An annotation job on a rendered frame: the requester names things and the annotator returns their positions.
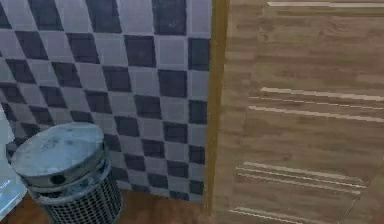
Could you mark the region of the white toilet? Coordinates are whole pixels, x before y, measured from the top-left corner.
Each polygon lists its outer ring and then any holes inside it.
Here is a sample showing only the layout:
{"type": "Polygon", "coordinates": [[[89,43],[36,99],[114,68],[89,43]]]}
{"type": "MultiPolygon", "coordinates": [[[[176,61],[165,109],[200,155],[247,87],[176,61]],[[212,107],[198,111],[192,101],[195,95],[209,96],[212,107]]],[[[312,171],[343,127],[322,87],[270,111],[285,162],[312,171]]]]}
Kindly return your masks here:
{"type": "Polygon", "coordinates": [[[13,140],[13,131],[0,105],[0,221],[20,203],[26,194],[26,188],[7,158],[7,145],[13,140]]]}

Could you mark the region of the brown wooden room door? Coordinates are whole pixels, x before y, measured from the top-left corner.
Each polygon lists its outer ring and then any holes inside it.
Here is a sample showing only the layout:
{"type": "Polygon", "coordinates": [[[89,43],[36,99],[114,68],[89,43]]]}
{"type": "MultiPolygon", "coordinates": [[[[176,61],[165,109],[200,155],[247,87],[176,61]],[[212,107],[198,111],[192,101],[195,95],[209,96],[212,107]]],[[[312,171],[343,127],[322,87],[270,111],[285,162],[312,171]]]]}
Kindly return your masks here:
{"type": "Polygon", "coordinates": [[[213,0],[215,224],[384,224],[384,0],[213,0]]]}

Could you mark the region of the grey metal mesh bin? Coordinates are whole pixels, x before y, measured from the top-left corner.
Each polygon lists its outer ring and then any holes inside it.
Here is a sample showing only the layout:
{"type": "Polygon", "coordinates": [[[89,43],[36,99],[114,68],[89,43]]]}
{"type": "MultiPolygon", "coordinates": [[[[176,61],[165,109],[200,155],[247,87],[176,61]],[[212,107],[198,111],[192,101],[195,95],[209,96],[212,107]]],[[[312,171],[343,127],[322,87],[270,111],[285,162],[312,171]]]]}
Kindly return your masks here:
{"type": "Polygon", "coordinates": [[[117,223],[123,198],[99,126],[50,127],[21,144],[10,165],[50,224],[117,223]]]}

